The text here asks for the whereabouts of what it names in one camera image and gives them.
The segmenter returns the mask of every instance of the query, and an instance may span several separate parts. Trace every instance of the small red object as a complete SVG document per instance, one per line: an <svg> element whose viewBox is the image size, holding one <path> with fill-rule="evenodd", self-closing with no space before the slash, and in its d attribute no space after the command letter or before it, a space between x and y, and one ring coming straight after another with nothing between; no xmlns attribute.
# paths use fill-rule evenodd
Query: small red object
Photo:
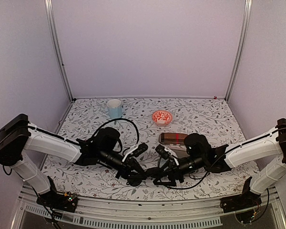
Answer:
<svg viewBox="0 0 286 229"><path fill-rule="evenodd" d="M173 120L173 116L168 111L156 111L153 113L153 121L157 125L167 125Z"/></svg>

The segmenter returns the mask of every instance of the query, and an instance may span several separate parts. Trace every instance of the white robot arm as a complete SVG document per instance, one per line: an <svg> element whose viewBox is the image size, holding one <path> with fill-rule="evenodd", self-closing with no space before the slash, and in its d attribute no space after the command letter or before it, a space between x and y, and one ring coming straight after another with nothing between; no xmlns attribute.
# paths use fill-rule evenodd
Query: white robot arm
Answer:
<svg viewBox="0 0 286 229"><path fill-rule="evenodd" d="M184 182L185 174L192 173L201 167L204 167L207 173L222 173L245 162L276 155L261 172L246 180L241 195L222 199L221 206L225 211L248 208L255 206L256 203L260 204L260 195L286 174L286 119L278 120L277 126L268 132L237 145L212 148L206 137L197 133L188 135L184 139L184 145L189 156L179 158L178 163L167 147L157 146L156 152L163 159L169 160L157 170L150 169L159 174L153 181L155 185L183 189L174 188L176 180L179 180L180 183ZM162 182L161 179L164 177L169 181Z"/></svg>
<svg viewBox="0 0 286 229"><path fill-rule="evenodd" d="M38 194L38 203L50 208L74 212L77 195L70 192L58 194L50 177L45 176L30 160L26 150L39 151L64 158L80 166L101 164L116 169L116 177L146 179L145 171L134 159L145 152L145 143L136 144L125 156L113 151L120 133L111 128L99 129L92 141L71 141L53 134L28 121L20 114L0 130L0 164L9 166L23 181L28 182Z"/></svg>

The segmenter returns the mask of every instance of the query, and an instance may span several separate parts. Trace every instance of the table surface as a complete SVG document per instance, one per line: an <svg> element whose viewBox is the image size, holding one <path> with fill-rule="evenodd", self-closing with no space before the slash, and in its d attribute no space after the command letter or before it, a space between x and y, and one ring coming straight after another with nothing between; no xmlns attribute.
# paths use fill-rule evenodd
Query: table surface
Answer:
<svg viewBox="0 0 286 229"><path fill-rule="evenodd" d="M79 99L68 113L59 135L75 140L88 139L104 122L109 120L106 102L109 99ZM158 137L163 132L199 133L207 137L212 146L235 144L245 140L239 125L229 106L224 100L210 99L155 99L131 98L121 99L123 117L131 119L138 126L140 142L148 145L148 151L137 158L146 169L155 167L158 154L155 147ZM156 110L172 113L173 121L165 127L159 127L152 121ZM132 146L136 140L135 130L130 123L121 121L108 124L119 130L123 147ZM126 180L115 178L116 171L100 165L81 167L62 158L48 156L43 173L51 176L58 191L77 192L81 196L109 198L120 200L184 200L238 194L244 181L258 172L255 161L244 163L229 172L210 174L193 189L172 190L155 186L151 179L143 181L140 186L126 185ZM203 176L204 169L194 173L195 178ZM179 187L189 187L196 180L185 177Z"/></svg>

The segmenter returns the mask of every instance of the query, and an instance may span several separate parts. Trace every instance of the white enclosure wall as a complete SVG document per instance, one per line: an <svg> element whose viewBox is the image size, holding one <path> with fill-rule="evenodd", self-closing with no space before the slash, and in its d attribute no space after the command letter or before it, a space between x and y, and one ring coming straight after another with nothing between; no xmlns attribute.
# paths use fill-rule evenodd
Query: white enclosure wall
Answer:
<svg viewBox="0 0 286 229"><path fill-rule="evenodd" d="M25 113L53 131L67 104L44 1L0 0L0 128ZM6 176L0 165L0 229L11 225L21 186L21 179Z"/></svg>
<svg viewBox="0 0 286 229"><path fill-rule="evenodd" d="M230 106L247 138L286 118L286 1L253 2ZM286 213L286 176L276 187Z"/></svg>
<svg viewBox="0 0 286 229"><path fill-rule="evenodd" d="M225 96L243 0L60 0L53 11L75 98Z"/></svg>

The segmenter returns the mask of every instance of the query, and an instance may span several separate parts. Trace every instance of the black cable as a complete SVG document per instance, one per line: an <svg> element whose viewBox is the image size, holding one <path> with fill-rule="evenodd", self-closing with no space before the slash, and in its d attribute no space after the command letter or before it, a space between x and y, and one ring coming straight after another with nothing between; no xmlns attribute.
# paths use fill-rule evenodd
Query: black cable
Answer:
<svg viewBox="0 0 286 229"><path fill-rule="evenodd" d="M91 141L93 140L94 136L96 135L96 133L97 133L102 127L104 127L105 125L107 125L107 124L109 124L109 123L112 123L112 122L115 122L115 121L120 121L120 120L127 121L127 122L131 123L131 124L134 126L134 128L135 128L135 130L136 130L136 133L137 133L137 142L136 142L136 143L138 144L139 139L140 139L138 127L136 126L136 124L135 124L133 121L131 121L131 120L127 119L127 118L115 118L115 119L112 119L112 120L110 120L110 121L108 121L108 122L106 122L106 123L103 123L99 128L97 128L97 130L96 130L96 131L93 133L93 135L87 140L87 142L91 142Z"/></svg>
<svg viewBox="0 0 286 229"><path fill-rule="evenodd" d="M127 151L127 150L129 150L129 149L130 149L130 147L128 147L128 148L126 148L126 149L124 149L124 151L123 151L122 155L123 155L123 156L125 156L125 151Z"/></svg>
<svg viewBox="0 0 286 229"><path fill-rule="evenodd" d="M274 134L274 133L276 133L276 132L278 132L278 131L281 131L281 130L286 130L286 127L281 128L281 129L277 129L277 130L273 131L272 134Z"/></svg>
<svg viewBox="0 0 286 229"><path fill-rule="evenodd" d="M51 213L47 207L44 205L43 201L41 200L39 194L36 192L36 190L32 187L33 191L35 192L38 200L40 201L40 203L42 204L42 206L44 207L44 209L46 209L47 213L51 216L52 219L52 225L56 228L56 229L61 229L61 227L58 224L58 221L54 218L53 213Z"/></svg>
<svg viewBox="0 0 286 229"><path fill-rule="evenodd" d="M196 184L194 184L193 186L190 186L190 187L171 187L171 186L165 186L167 188L170 188L170 189L175 189L175 190L187 190L187 189L191 189L191 188L194 188L196 186L198 186L207 176L209 175L209 172L207 171L204 176L200 179L200 181L198 181Z"/></svg>
<svg viewBox="0 0 286 229"><path fill-rule="evenodd" d="M192 179L192 180L200 180L200 179L201 179L201 177L200 177L200 178L191 177L191 174L192 174L192 173L189 174L190 179Z"/></svg>
<svg viewBox="0 0 286 229"><path fill-rule="evenodd" d="M268 198L267 198L266 207L265 207L263 213L262 213L258 218L254 218L254 219L252 220L252 222L255 222L255 221L259 220L259 219L265 214L265 212L267 211L267 208L268 208L268 205L269 205L269 199L270 199L269 196L270 196L270 194L269 194L269 189L266 189L266 190L267 190L267 193L268 193Z"/></svg>
<svg viewBox="0 0 286 229"><path fill-rule="evenodd" d="M4 171L4 173L5 173L6 175L8 175L8 176L9 176L9 175L11 175L11 173L12 173L13 169L10 169L10 173L7 173L7 172L6 172L6 170L5 170L5 167L3 166L3 171Z"/></svg>

